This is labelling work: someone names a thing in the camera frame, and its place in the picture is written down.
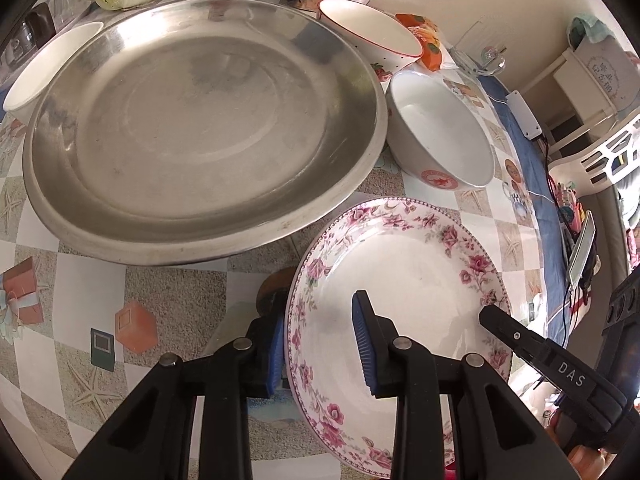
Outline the pink floral plate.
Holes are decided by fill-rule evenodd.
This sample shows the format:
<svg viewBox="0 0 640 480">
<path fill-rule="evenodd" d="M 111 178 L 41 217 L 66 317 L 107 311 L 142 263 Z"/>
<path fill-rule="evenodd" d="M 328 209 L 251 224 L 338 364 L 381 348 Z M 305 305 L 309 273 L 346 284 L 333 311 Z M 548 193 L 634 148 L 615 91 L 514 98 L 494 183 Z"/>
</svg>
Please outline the pink floral plate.
<svg viewBox="0 0 640 480">
<path fill-rule="evenodd" d="M 500 273 L 472 233 L 442 208 L 407 197 L 353 206 L 309 246 L 286 308 L 288 382 L 320 442 L 363 474 L 390 476 L 396 403 L 364 382 L 352 327 L 352 296 L 367 292 L 436 356 L 475 352 L 502 378 L 512 352 L 480 326 L 486 304 L 510 302 Z"/>
</svg>

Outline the white bowl red emblem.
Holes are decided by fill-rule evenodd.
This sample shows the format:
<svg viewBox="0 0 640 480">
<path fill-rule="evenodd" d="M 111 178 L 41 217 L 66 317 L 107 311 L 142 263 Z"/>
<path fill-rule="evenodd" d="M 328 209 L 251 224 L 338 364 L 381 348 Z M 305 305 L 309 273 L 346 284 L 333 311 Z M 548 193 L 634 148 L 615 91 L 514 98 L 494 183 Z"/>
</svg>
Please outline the white bowl red emblem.
<svg viewBox="0 0 640 480">
<path fill-rule="evenodd" d="M 432 188 L 478 190 L 495 162 L 480 120 L 453 82 L 401 70 L 386 90 L 386 141 L 400 169 Z"/>
</svg>

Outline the large steel plate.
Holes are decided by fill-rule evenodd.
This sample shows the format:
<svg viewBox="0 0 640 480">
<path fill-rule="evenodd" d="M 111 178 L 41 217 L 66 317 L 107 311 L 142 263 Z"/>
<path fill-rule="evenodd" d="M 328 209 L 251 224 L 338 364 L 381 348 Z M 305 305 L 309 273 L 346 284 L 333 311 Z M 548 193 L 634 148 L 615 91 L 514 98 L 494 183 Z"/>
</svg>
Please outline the large steel plate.
<svg viewBox="0 0 640 480">
<path fill-rule="evenodd" d="M 168 266 L 280 240 L 343 203 L 387 129 L 372 67 L 310 16 L 181 0 L 103 29 L 32 115 L 32 208 L 84 255 Z"/>
</svg>

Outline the red rimmed strawberry bowl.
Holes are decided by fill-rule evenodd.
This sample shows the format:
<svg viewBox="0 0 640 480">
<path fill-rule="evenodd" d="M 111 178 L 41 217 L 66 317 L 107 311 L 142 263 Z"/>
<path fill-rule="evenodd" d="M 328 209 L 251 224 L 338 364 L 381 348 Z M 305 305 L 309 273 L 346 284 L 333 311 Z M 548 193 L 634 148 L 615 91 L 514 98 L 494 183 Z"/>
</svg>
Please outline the red rimmed strawberry bowl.
<svg viewBox="0 0 640 480">
<path fill-rule="evenodd" d="M 350 0 L 322 0 L 318 19 L 351 44 L 385 82 L 423 54 L 420 41 L 396 18 Z"/>
</svg>

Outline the white square bowl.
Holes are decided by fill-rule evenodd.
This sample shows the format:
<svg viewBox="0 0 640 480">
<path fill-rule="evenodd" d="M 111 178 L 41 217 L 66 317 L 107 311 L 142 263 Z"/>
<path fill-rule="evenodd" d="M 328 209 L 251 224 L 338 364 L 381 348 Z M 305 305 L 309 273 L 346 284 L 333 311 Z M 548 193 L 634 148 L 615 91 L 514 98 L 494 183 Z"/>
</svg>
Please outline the white square bowl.
<svg viewBox="0 0 640 480">
<path fill-rule="evenodd" d="M 103 27 L 102 22 L 82 24 L 49 41 L 12 84 L 4 99 L 3 110 L 28 125 L 40 96 L 54 76 Z"/>
</svg>

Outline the blue plaid tablecloth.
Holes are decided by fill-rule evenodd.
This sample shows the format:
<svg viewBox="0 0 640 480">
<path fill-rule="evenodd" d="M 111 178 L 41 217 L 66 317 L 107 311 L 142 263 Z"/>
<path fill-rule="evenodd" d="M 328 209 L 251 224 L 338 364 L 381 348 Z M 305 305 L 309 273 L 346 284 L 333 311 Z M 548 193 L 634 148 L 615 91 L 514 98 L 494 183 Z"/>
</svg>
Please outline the blue plaid tablecloth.
<svg viewBox="0 0 640 480">
<path fill-rule="evenodd" d="M 496 77 L 480 76 L 480 85 L 490 97 L 497 116 L 509 133 L 524 174 L 525 185 L 532 196 L 540 234 L 544 284 L 547 289 L 547 334 L 565 347 L 570 333 L 570 314 L 566 305 L 566 270 L 558 208 L 552 200 L 540 148 L 526 139 L 520 125 L 506 104 L 506 87 Z"/>
</svg>

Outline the checkered plastic tablecloth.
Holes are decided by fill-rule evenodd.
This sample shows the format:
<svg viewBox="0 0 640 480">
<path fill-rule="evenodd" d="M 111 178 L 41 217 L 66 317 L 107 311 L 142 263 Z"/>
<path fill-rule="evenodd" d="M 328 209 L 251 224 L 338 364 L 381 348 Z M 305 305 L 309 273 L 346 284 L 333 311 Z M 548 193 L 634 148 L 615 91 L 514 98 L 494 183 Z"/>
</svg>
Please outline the checkered plastic tablecloth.
<svg viewBox="0 0 640 480">
<path fill-rule="evenodd" d="M 506 128 L 506 88 L 485 78 L 475 103 L 488 128 L 497 166 L 488 191 L 436 192 L 401 174 L 385 148 L 360 188 L 319 223 L 289 237 L 228 258 L 186 266 L 123 266 L 89 258 L 67 248 L 32 210 L 22 177 L 22 149 L 28 128 L 11 115 L 1 119 L 1 272 L 32 257 L 43 321 L 24 325 L 7 341 L 1 334 L 1 420 L 32 469 L 43 479 L 61 478 L 117 403 L 148 372 L 162 353 L 186 359 L 205 350 L 216 330 L 220 336 L 240 333 L 257 315 L 255 298 L 267 274 L 297 266 L 321 228 L 350 206 L 382 196 L 407 195 L 446 209 L 487 249 L 517 307 L 544 296 L 542 249 L 528 191 L 528 220 L 516 214 L 503 195 L 508 182 L 503 162 L 521 169 L 514 140 L 515 126 Z M 153 335 L 155 346 L 141 353 L 128 346 Z M 92 364 L 90 330 L 111 334 L 115 363 L 110 372 Z M 255 460 L 297 460 L 325 465 L 337 478 L 337 460 L 320 451 L 287 393 L 265 408 L 250 409 Z"/>
</svg>

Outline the white plastic chair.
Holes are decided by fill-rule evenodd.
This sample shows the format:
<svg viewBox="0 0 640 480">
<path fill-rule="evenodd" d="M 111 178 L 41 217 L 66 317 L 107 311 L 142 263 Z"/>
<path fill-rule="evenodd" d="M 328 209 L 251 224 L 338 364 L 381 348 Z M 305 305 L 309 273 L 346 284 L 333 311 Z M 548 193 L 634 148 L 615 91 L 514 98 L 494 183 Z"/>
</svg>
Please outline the white plastic chair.
<svg viewBox="0 0 640 480">
<path fill-rule="evenodd" d="M 639 110 L 606 136 L 549 166 L 555 182 L 571 185 L 578 197 L 598 194 L 639 168 Z"/>
</svg>

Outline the white power strip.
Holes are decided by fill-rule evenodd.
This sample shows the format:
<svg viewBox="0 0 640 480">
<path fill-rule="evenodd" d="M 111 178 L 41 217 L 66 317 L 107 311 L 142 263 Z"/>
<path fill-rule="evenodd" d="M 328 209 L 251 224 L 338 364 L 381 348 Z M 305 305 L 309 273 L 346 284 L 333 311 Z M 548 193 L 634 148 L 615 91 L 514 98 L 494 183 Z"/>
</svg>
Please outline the white power strip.
<svg viewBox="0 0 640 480">
<path fill-rule="evenodd" d="M 510 92 L 506 96 L 506 105 L 527 140 L 533 141 L 542 136 L 540 123 L 518 90 Z"/>
</svg>

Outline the clear glass mug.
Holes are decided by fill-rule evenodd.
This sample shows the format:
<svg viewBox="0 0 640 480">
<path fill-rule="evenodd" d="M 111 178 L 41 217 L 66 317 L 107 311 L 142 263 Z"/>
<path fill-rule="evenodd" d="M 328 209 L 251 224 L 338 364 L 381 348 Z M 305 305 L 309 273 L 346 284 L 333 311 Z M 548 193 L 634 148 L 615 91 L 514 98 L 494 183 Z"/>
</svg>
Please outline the clear glass mug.
<svg viewBox="0 0 640 480">
<path fill-rule="evenodd" d="M 495 76 L 506 67 L 506 43 L 491 26 L 476 21 L 450 49 L 471 76 Z"/>
</svg>

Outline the orange snack packet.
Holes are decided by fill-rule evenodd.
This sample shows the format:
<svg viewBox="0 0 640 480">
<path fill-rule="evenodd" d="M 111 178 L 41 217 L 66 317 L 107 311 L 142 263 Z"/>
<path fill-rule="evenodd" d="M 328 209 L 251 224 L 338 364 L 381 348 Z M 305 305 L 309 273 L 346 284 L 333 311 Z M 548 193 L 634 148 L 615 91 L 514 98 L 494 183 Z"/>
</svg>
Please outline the orange snack packet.
<svg viewBox="0 0 640 480">
<path fill-rule="evenodd" d="M 395 18 L 419 40 L 423 48 L 421 63 L 432 72 L 440 70 L 444 64 L 445 48 L 439 38 L 437 25 L 419 14 L 396 13 Z"/>
</svg>

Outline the drinking glass right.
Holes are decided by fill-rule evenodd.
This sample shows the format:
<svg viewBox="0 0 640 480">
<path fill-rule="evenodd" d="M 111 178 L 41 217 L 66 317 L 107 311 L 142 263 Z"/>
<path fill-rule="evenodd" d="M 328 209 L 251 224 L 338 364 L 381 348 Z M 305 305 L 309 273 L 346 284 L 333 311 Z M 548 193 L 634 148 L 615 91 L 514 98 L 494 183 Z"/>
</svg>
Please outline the drinking glass right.
<svg viewBox="0 0 640 480">
<path fill-rule="evenodd" d="M 55 28 L 62 30 L 88 12 L 91 0 L 47 0 L 47 5 Z"/>
</svg>

